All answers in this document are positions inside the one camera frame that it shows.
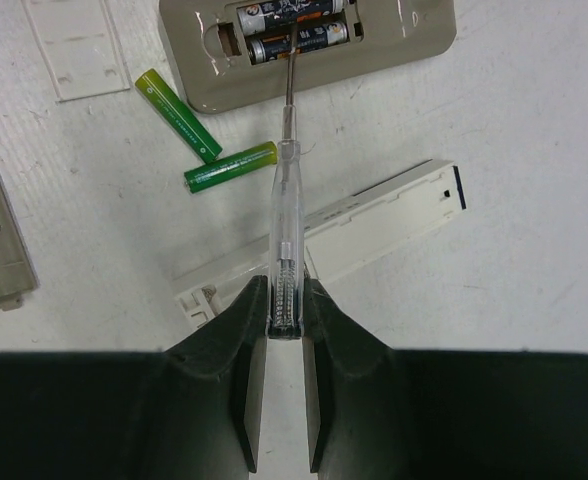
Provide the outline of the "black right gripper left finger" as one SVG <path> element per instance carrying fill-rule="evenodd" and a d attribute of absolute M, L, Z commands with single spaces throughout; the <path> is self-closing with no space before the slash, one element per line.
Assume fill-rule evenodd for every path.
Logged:
<path fill-rule="evenodd" d="M 267 281 L 162 351 L 0 352 L 0 479 L 246 479 Z"/>

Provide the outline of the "white remote control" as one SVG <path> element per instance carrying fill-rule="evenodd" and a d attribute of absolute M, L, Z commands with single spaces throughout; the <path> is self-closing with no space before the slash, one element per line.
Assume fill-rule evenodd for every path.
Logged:
<path fill-rule="evenodd" d="M 458 166 L 428 160 L 305 220 L 305 261 L 324 285 L 447 224 L 466 208 Z M 193 329 L 230 306 L 246 284 L 267 272 L 269 240 L 261 237 L 172 283 Z"/>

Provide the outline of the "black AAA battery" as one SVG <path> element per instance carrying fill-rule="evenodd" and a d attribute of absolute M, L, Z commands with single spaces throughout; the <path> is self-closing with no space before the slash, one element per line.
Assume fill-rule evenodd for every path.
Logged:
<path fill-rule="evenodd" d="M 336 21 L 298 30 L 295 47 L 298 54 L 303 54 L 343 44 L 348 39 L 347 26 L 342 21 Z M 289 34 L 252 39 L 248 44 L 252 65 L 284 58 L 289 55 L 290 51 L 291 38 Z"/>
<path fill-rule="evenodd" d="M 236 9 L 236 13 L 243 34 L 249 36 L 292 23 L 340 13 L 344 7 L 345 1 L 343 0 L 279 0 L 262 1 L 239 7 Z"/>

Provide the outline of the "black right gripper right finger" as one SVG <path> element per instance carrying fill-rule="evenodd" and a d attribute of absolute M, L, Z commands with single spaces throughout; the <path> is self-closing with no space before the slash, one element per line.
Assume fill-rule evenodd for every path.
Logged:
<path fill-rule="evenodd" d="M 588 479 L 588 354 L 395 349 L 305 284 L 321 479 Z"/>

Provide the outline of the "green AAA battery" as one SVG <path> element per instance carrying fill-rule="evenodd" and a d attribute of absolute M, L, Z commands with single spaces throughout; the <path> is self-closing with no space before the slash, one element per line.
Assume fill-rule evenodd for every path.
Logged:
<path fill-rule="evenodd" d="M 274 165 L 278 161 L 278 149 L 274 142 L 265 142 L 228 157 L 204 164 L 184 173 L 184 181 L 192 194 Z"/>
<path fill-rule="evenodd" d="M 143 73 L 135 86 L 204 163 L 219 158 L 222 146 L 155 69 Z"/>

